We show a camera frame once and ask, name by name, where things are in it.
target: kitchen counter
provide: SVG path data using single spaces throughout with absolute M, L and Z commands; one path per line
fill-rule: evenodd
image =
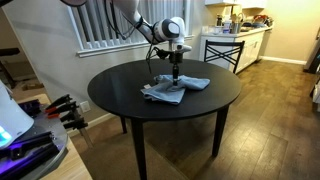
M 251 35 L 251 34 L 255 34 L 255 33 L 259 33 L 259 32 L 263 32 L 263 31 L 268 31 L 271 30 L 273 27 L 265 27 L 265 28 L 256 28 L 256 29 L 252 29 L 248 32 L 240 32 L 238 34 L 213 34 L 213 33 L 202 33 L 202 36 L 209 36 L 209 37 L 224 37 L 224 38 L 238 38 L 238 37 L 242 37 L 242 36 L 247 36 L 247 35 Z

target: tabletop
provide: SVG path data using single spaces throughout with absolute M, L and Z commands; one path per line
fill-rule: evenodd
M 88 85 L 92 101 L 102 109 L 126 118 L 163 121 L 202 116 L 231 104 L 239 95 L 241 84 L 232 72 L 198 60 L 184 59 L 179 75 L 210 79 L 201 91 L 186 90 L 179 105 L 146 100 L 144 85 L 155 85 L 153 78 L 172 74 L 168 60 L 152 59 L 151 73 L 145 60 L 133 61 L 107 69 Z

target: kitchen cabinet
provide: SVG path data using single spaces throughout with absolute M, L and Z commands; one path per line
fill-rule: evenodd
M 201 36 L 199 60 L 203 61 L 203 59 L 204 59 L 206 40 L 219 41 L 219 42 L 245 41 L 245 46 L 244 46 L 243 52 L 241 54 L 241 58 L 238 63 L 237 70 L 236 70 L 236 73 L 238 73 L 258 59 L 259 50 L 260 50 L 260 47 L 262 44 L 264 32 L 265 32 L 264 30 L 258 30 L 253 33 L 245 33 L 244 36 L 239 36 L 236 34 L 226 34 L 226 35 L 224 35 L 224 34 L 221 34 L 221 35 L 203 34 Z M 224 47 L 224 48 L 218 49 L 218 50 L 219 51 L 228 51 L 228 50 L 230 50 L 230 47 Z M 208 63 L 216 64 L 216 65 L 224 67 L 226 69 L 233 68 L 232 67 L 233 65 L 225 60 L 215 60 L 215 61 L 210 61 Z
M 241 0 L 205 0 L 205 5 L 240 4 Z
M 267 0 L 241 0 L 242 9 L 266 8 Z

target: machine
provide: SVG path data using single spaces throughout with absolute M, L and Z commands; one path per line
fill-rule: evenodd
M 12 0 L 0 0 L 0 7 Z M 78 7 L 86 3 L 86 0 L 61 0 L 69 6 Z M 184 21 L 180 17 L 161 20 L 154 25 L 149 24 L 137 11 L 139 0 L 108 0 L 115 5 L 123 16 L 137 29 L 151 44 L 146 60 L 149 63 L 151 54 L 156 52 L 161 59 L 169 56 L 173 64 L 173 84 L 178 83 L 179 67 L 184 52 L 191 51 L 190 46 L 184 45 Z M 151 48 L 161 42 L 169 42 L 168 50 L 157 47 Z M 26 132 L 33 125 L 30 118 L 17 103 L 11 98 L 9 89 L 0 81 L 0 149 L 10 145 L 15 139 Z

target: white wall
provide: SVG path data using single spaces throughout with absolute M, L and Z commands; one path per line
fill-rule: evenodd
M 186 41 L 193 50 L 185 53 L 185 58 L 199 57 L 199 35 L 206 17 L 203 1 L 194 2 L 192 7 L 195 37 Z M 51 100 L 70 94 L 77 102 L 90 101 L 87 85 L 96 74 L 118 64 L 144 59 L 148 51 L 140 48 L 78 58 L 76 52 L 80 48 L 67 6 L 59 0 L 16 0 L 3 9 Z M 94 116 L 104 113 L 99 108 L 92 112 Z

